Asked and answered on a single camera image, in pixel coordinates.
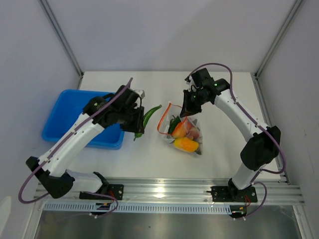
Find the yellow mango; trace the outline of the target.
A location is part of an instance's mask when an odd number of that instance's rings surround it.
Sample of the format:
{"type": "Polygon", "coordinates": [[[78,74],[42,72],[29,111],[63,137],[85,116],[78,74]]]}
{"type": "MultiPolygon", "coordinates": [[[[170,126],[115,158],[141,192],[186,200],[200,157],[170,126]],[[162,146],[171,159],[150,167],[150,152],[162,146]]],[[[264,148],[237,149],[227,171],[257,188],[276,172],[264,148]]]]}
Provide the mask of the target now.
{"type": "Polygon", "coordinates": [[[195,152],[199,148],[198,142],[193,141],[187,137],[177,138],[173,144],[176,148],[186,152],[195,152]]]}

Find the clear zip bag orange zipper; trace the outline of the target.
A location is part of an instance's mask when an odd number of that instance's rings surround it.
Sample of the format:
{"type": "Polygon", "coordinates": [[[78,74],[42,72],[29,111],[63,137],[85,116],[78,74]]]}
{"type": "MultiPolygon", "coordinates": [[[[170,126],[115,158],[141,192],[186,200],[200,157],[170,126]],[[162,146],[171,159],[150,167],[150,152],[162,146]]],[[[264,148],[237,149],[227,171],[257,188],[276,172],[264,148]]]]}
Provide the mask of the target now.
{"type": "Polygon", "coordinates": [[[194,156],[203,154],[203,136],[196,117],[181,117],[182,107],[169,102],[157,131],[171,147],[194,156]]]}

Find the green chili pepper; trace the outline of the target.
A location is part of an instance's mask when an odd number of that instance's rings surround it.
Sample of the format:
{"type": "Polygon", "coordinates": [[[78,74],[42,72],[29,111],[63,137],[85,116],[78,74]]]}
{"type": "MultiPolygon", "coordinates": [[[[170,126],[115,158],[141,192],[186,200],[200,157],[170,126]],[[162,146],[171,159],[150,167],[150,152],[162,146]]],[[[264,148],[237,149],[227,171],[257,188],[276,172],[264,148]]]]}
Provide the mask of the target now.
{"type": "MultiPolygon", "coordinates": [[[[144,129],[146,129],[146,126],[151,118],[151,116],[157,111],[159,110],[160,108],[162,107],[162,105],[158,105],[156,107],[153,107],[151,108],[150,110],[148,110],[145,114],[144,114],[144,118],[143,118],[143,127],[144,129]]],[[[143,136],[143,133],[135,133],[135,136],[134,136],[134,141],[137,139],[137,138],[140,138],[143,136]]]]}

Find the green cucumber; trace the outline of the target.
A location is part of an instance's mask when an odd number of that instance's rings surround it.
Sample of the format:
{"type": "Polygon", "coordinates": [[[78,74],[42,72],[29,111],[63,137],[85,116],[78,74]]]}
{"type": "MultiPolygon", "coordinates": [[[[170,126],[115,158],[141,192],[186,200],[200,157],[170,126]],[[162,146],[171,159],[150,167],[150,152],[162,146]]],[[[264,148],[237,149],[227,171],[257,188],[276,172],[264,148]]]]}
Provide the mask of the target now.
{"type": "Polygon", "coordinates": [[[181,119],[179,116],[173,117],[169,122],[168,134],[172,134],[180,122],[181,119]]]}

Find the red orange mango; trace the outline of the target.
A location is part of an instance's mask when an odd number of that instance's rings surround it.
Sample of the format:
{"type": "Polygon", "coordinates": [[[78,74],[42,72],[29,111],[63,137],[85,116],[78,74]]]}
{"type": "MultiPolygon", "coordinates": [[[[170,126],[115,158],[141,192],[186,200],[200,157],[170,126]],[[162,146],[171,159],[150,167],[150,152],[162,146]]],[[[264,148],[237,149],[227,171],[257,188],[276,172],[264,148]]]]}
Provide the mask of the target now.
{"type": "Polygon", "coordinates": [[[185,137],[189,133],[190,129],[191,123],[189,122],[188,118],[185,118],[177,125],[174,132],[172,133],[172,136],[174,138],[185,137]]]}

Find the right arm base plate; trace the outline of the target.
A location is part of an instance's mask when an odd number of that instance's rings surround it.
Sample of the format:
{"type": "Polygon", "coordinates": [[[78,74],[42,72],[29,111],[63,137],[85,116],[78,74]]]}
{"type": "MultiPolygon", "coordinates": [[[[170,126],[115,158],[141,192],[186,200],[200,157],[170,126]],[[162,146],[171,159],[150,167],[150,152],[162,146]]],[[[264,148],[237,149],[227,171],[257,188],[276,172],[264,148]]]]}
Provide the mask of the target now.
{"type": "Polygon", "coordinates": [[[252,202],[257,203],[257,193],[254,187],[249,186],[246,189],[238,190],[236,187],[230,186],[212,186],[209,191],[214,202],[235,202],[244,203],[252,202]]]}

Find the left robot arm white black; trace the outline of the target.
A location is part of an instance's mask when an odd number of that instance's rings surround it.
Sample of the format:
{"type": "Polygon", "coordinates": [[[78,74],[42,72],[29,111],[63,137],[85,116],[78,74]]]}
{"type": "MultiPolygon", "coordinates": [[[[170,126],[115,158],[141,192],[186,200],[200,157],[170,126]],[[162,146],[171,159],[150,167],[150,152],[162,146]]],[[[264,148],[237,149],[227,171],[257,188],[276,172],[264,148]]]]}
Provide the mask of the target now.
{"type": "Polygon", "coordinates": [[[107,179],[98,172],[80,173],[68,169],[78,153],[97,135],[115,124],[126,132],[144,133],[144,90],[122,85],[115,93],[96,96],[83,108],[73,126],[40,157],[26,164],[47,194],[58,199],[71,190],[81,199],[103,199],[110,191],[107,179]]]}

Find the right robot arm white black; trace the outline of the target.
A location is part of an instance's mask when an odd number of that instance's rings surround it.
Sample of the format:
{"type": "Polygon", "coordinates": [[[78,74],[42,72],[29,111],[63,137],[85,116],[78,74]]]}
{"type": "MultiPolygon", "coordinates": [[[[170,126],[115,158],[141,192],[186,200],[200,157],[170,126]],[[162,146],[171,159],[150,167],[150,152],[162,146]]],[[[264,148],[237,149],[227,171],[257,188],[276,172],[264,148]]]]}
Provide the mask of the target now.
{"type": "Polygon", "coordinates": [[[192,72],[186,81],[190,87],[183,91],[180,116],[198,114],[203,104],[212,103],[229,117],[246,141],[240,152],[242,163],[227,187],[228,197],[239,201],[260,171],[278,156],[281,131],[250,114],[233,93],[232,85],[225,79],[214,80],[206,68],[192,72]]]}

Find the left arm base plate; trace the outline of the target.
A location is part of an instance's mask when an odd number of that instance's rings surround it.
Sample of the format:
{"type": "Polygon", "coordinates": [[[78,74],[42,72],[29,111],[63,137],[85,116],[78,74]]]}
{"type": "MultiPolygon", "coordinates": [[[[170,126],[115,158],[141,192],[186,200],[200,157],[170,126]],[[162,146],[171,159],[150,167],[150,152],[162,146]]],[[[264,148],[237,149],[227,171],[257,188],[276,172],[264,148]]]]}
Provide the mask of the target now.
{"type": "Polygon", "coordinates": [[[93,193],[80,192],[79,199],[81,200],[110,200],[110,198],[104,197],[104,195],[111,196],[117,200],[123,199],[124,185],[123,184],[109,184],[108,186],[102,186],[95,194],[102,194],[103,196],[96,196],[93,193]]]}

